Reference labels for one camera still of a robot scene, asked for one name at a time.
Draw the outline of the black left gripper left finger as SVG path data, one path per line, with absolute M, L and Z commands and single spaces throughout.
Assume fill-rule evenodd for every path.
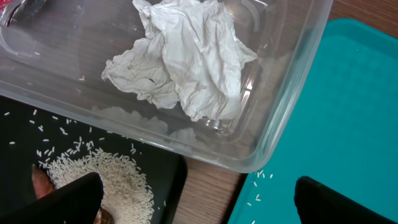
M 103 183 L 99 174 L 91 172 L 32 204 L 1 217 L 1 223 L 93 224 L 103 195 Z

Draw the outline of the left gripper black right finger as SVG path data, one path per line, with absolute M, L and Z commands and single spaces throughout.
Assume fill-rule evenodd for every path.
M 302 224 L 396 224 L 308 176 L 296 181 L 294 203 Z

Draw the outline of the brown food scraps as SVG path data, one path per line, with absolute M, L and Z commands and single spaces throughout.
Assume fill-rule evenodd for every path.
M 113 216 L 104 208 L 100 207 L 95 220 L 94 224 L 114 224 Z

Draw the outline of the orange carrot piece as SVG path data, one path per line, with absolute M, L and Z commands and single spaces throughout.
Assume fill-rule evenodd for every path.
M 55 187 L 47 174 L 35 164 L 32 165 L 31 179 L 37 199 L 45 197 L 55 191 Z

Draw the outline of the white rice pile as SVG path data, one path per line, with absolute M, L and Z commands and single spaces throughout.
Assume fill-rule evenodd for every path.
M 116 223 L 149 223 L 154 213 L 154 193 L 146 175 L 129 156 L 118 156 L 101 148 L 92 149 L 79 159 L 62 155 L 52 162 L 40 162 L 55 189 L 59 189 L 91 172 L 103 183 L 101 206 L 112 214 Z

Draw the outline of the white paper napkin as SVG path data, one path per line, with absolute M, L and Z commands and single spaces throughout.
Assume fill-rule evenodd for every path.
M 233 119 L 241 72 L 257 58 L 219 1 L 134 1 L 145 36 L 106 62 L 102 79 L 158 108 L 180 105 L 192 120 Z

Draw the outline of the red snack wrapper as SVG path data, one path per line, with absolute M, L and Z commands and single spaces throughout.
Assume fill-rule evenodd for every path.
M 3 12 L 10 2 L 13 2 L 13 0 L 0 0 L 0 12 Z

